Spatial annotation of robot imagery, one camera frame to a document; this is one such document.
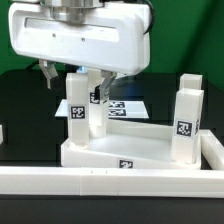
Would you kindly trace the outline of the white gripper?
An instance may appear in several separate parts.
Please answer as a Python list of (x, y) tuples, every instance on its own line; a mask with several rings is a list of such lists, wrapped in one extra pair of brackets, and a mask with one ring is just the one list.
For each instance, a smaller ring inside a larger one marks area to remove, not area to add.
[(143, 4), (108, 2), (75, 24), (51, 18), (41, 4), (17, 2), (9, 8), (8, 22), (14, 51), (40, 59), (48, 88), (58, 76), (53, 62), (101, 69), (95, 99), (106, 100), (116, 72), (135, 75), (150, 62), (151, 13)]

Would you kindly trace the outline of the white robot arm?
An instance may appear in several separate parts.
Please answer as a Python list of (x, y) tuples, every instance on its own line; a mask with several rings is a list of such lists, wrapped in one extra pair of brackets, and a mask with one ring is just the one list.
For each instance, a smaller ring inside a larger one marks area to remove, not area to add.
[(8, 23), (14, 51), (38, 59), (47, 78), (55, 62), (99, 69), (98, 100), (118, 73), (136, 75), (150, 62), (149, 0), (12, 0)]

